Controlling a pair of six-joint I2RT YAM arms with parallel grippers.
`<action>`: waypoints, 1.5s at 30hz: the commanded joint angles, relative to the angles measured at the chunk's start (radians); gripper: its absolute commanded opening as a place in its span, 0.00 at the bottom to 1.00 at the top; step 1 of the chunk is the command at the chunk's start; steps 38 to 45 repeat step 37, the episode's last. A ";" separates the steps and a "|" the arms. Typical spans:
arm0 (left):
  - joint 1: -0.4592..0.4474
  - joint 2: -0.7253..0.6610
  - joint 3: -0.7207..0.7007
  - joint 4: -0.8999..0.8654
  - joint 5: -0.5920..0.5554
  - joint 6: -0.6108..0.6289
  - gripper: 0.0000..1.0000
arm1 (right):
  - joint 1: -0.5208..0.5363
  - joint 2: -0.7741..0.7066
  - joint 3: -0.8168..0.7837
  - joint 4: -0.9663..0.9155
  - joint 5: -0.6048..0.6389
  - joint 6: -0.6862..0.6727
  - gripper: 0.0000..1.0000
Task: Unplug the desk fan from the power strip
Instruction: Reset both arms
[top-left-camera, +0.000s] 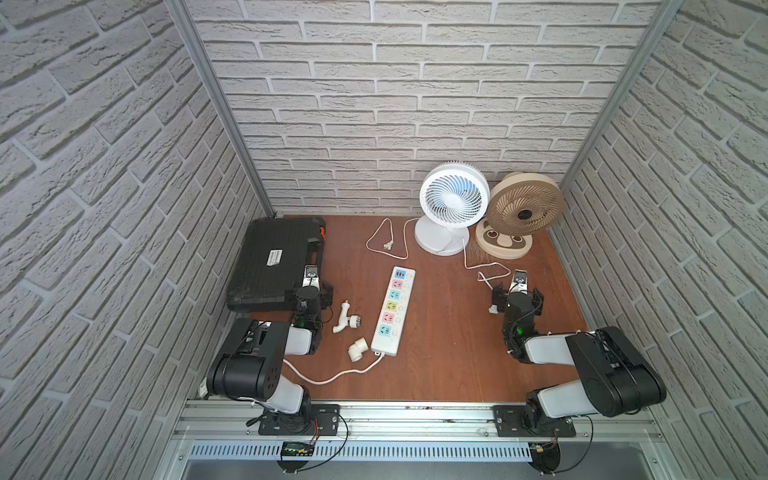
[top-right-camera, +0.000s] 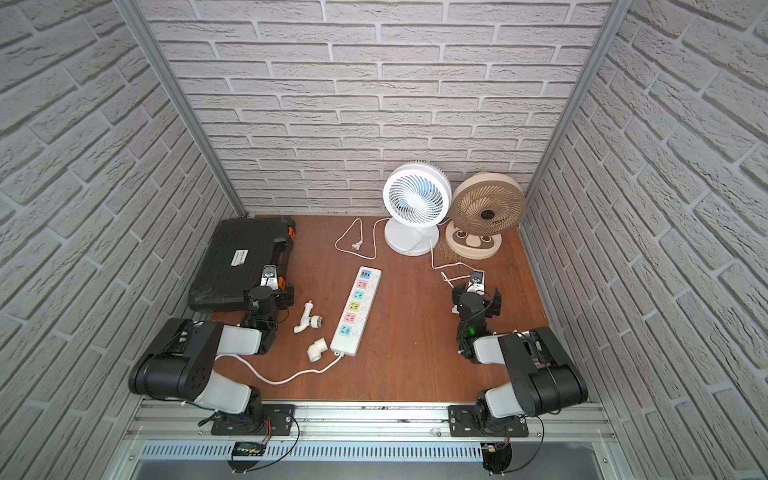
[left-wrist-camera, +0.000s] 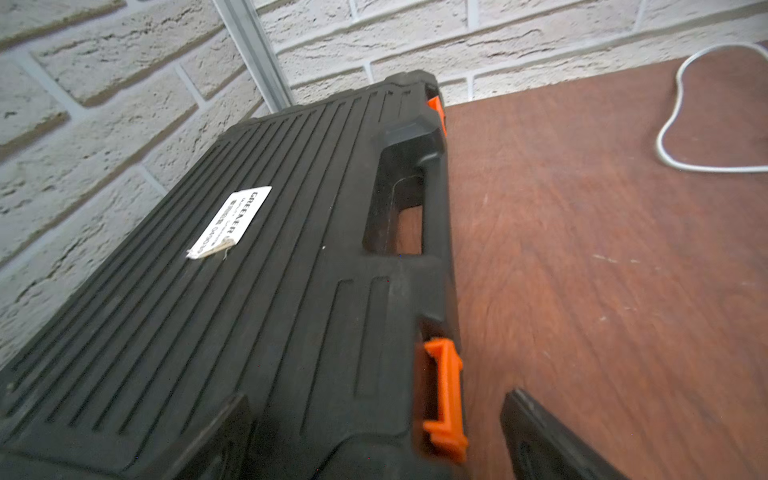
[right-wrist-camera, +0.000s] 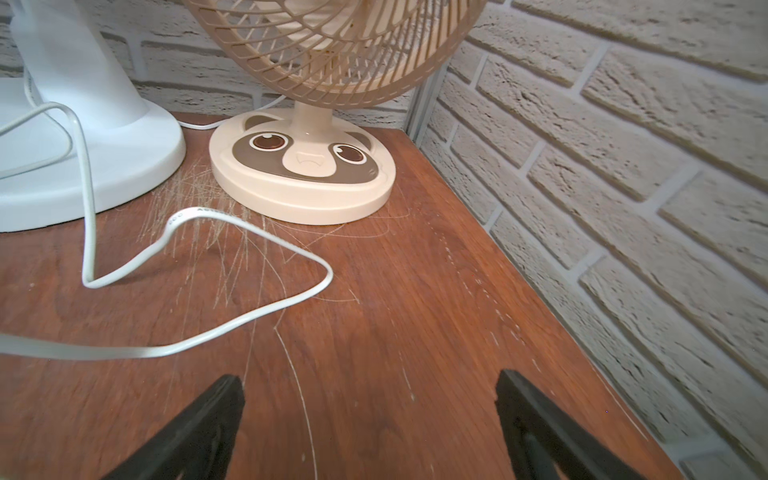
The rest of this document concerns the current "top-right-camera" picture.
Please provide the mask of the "white multicolour power strip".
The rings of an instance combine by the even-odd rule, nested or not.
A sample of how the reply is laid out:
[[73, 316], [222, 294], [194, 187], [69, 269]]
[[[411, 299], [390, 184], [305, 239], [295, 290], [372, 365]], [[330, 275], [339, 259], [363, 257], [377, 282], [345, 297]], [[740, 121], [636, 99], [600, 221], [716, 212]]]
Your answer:
[[357, 354], [381, 276], [381, 270], [360, 267], [330, 345], [335, 355]]

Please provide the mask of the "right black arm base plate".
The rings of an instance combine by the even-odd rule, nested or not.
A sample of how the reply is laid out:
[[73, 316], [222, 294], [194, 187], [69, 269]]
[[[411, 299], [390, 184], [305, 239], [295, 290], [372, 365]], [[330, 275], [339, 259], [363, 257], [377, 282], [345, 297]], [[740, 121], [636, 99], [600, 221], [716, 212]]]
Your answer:
[[529, 435], [524, 417], [513, 415], [496, 418], [480, 403], [449, 405], [447, 412], [452, 437], [525, 438]]

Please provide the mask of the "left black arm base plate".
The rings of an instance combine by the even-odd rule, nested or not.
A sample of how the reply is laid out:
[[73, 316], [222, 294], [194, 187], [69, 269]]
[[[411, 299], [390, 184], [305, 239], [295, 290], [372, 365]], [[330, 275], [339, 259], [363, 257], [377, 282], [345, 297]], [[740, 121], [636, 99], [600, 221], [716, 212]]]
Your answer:
[[214, 436], [288, 436], [293, 429], [296, 405], [289, 403], [260, 404], [247, 407], [244, 413], [217, 413], [213, 418]]

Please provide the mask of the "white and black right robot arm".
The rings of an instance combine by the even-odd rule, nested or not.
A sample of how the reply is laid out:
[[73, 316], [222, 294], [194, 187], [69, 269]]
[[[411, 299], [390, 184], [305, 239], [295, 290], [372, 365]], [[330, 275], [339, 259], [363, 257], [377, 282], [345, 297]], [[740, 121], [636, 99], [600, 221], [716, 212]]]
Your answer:
[[488, 300], [465, 284], [453, 288], [452, 301], [459, 316], [458, 353], [474, 364], [502, 365], [508, 375], [507, 383], [481, 392], [467, 411], [479, 431], [506, 432], [515, 421], [558, 414], [588, 400], [586, 381], [550, 328], [491, 332], [487, 320], [501, 311], [499, 291]]

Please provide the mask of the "white pipe elbow fitting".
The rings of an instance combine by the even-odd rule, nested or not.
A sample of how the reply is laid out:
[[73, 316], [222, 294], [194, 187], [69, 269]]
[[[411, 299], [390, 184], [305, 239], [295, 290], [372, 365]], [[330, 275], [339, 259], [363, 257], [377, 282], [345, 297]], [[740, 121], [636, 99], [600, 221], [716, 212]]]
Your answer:
[[328, 345], [324, 338], [316, 340], [307, 349], [307, 356], [309, 361], [311, 363], [319, 361], [327, 350]]

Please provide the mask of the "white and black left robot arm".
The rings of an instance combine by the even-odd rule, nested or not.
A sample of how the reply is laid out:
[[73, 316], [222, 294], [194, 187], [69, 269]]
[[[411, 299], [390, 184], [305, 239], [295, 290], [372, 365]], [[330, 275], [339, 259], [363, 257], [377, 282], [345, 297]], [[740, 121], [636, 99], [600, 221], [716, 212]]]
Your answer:
[[254, 287], [247, 303], [235, 326], [169, 319], [131, 370], [131, 393], [210, 410], [212, 415], [202, 422], [213, 423], [214, 435], [270, 433], [260, 391], [216, 373], [214, 363], [220, 356], [266, 354], [276, 339], [280, 312], [293, 304], [293, 287]]

